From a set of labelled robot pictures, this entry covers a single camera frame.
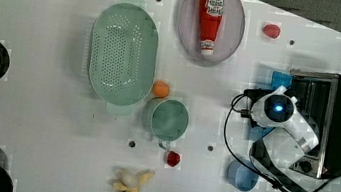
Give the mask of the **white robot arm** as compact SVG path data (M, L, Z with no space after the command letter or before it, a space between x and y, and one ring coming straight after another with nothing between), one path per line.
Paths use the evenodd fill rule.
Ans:
M286 94L281 85L276 90L258 89L252 102L250 118L256 126L272 128L255 142L252 155L268 166L289 168L320 142L313 126L297 109L297 98Z

